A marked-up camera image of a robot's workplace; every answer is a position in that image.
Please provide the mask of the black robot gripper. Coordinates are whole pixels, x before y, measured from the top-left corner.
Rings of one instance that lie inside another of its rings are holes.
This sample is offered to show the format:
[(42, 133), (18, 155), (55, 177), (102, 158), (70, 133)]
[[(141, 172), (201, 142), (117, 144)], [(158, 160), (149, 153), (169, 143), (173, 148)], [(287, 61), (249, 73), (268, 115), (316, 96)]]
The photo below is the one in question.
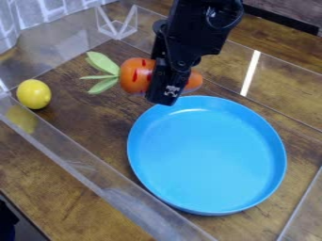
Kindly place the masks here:
[(190, 68), (204, 56), (221, 53), (244, 14), (244, 0), (174, 0), (169, 16), (153, 24), (157, 64), (145, 94), (149, 102), (172, 106), (178, 101)]

